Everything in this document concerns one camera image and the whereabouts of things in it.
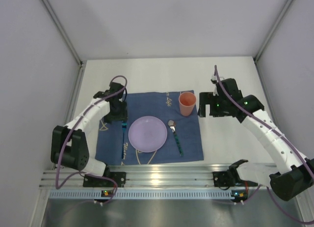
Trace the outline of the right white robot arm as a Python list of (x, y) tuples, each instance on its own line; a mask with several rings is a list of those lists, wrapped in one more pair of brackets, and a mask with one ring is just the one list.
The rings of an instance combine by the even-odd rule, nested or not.
[(275, 167), (241, 159), (231, 164), (220, 186), (235, 186), (246, 181), (268, 188), (283, 201), (289, 201), (314, 184), (314, 161), (302, 154), (276, 127), (264, 105), (253, 95), (244, 97), (236, 80), (211, 78), (213, 92), (201, 92), (198, 116), (203, 118), (206, 105), (212, 117), (236, 118), (267, 151)]

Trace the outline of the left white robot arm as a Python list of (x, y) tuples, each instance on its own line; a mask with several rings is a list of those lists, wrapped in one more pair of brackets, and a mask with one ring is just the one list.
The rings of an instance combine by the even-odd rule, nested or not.
[(56, 126), (52, 132), (51, 162), (94, 176), (108, 171), (104, 162), (95, 159), (87, 135), (99, 122), (122, 122), (128, 119), (126, 86), (111, 82), (109, 89), (97, 92), (88, 106), (71, 122)]

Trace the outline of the metal spoon teal handle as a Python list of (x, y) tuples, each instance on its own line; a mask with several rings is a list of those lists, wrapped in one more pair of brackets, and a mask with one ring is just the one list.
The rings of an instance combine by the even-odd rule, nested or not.
[(173, 133), (173, 135), (174, 135), (174, 138), (175, 138), (176, 145), (177, 145), (177, 147), (178, 147), (180, 156), (183, 156), (184, 153), (183, 153), (183, 150), (182, 150), (182, 147), (181, 147), (181, 144), (180, 144), (178, 135), (177, 135), (177, 133), (176, 133), (176, 123), (175, 123), (173, 120), (169, 120), (169, 121), (168, 121), (168, 126), (169, 126), (170, 129), (172, 130), (172, 133)]

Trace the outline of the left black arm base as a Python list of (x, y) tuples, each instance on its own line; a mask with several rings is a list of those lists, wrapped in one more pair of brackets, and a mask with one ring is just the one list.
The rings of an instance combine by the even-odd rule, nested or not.
[(126, 183), (126, 172), (110, 172), (107, 178), (94, 177), (85, 175), (83, 180), (83, 187), (85, 188), (109, 188), (109, 187), (123, 187)]

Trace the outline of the blue embroidered cloth placemat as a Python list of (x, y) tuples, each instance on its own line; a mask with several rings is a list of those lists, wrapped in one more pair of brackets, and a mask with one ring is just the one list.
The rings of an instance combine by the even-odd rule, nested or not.
[[(121, 159), (123, 134), (121, 122), (99, 123), (96, 159), (108, 165), (146, 165), (204, 160), (197, 110), (194, 108), (189, 116), (183, 116), (179, 109), (179, 96), (179, 92), (129, 94), (126, 99), (128, 121), (125, 132), (124, 159)], [(159, 118), (167, 128), (167, 140), (155, 152), (137, 151), (128, 139), (131, 124), (144, 116)], [(168, 126), (169, 120), (176, 123), (176, 133), (184, 153), (183, 156), (180, 156), (174, 135)]]

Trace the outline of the purple plastic plate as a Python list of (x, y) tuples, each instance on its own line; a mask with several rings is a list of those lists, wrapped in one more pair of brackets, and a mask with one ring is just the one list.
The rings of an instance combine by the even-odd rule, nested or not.
[(131, 124), (128, 139), (137, 151), (155, 152), (166, 142), (167, 128), (164, 122), (157, 117), (140, 117)]

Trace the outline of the blue plastic fork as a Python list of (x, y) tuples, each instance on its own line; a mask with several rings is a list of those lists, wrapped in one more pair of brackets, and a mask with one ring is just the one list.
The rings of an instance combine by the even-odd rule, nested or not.
[(127, 130), (127, 122), (122, 121), (122, 154), (121, 154), (121, 159), (124, 159), (124, 143), (125, 143), (125, 132)]

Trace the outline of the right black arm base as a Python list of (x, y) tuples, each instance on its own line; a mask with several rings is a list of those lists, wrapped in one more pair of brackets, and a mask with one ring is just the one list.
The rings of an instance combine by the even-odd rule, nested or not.
[(227, 171), (212, 172), (214, 186), (218, 188), (230, 187), (257, 187), (258, 184), (252, 181), (243, 181), (234, 178)]

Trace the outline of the orange plastic cup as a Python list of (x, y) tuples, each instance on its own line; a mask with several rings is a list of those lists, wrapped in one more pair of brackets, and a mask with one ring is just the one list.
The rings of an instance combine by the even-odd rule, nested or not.
[(189, 116), (196, 104), (196, 96), (192, 92), (183, 92), (179, 96), (180, 113)]

